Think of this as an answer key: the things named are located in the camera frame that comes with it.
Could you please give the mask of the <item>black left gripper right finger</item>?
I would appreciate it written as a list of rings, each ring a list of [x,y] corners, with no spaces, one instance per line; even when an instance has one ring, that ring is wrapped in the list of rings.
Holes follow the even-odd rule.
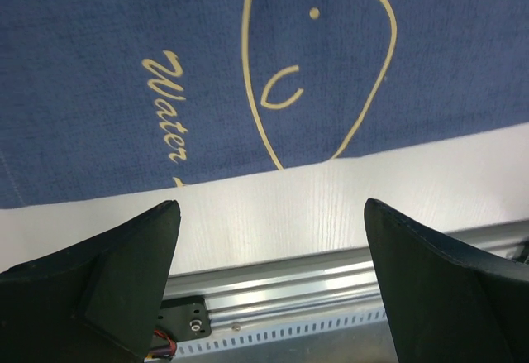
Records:
[[[433,230],[376,199],[365,231],[398,360],[526,362],[528,265]]]

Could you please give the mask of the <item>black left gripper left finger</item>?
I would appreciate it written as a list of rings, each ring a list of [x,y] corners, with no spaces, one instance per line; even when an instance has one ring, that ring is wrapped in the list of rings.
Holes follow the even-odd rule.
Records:
[[[145,357],[181,212],[164,201],[130,221],[1,274],[3,357]]]

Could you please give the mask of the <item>blue cloth placemat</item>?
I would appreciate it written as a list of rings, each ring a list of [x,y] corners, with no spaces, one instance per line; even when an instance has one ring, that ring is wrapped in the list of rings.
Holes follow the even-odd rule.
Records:
[[[1,0],[1,206],[528,120],[528,0]]]

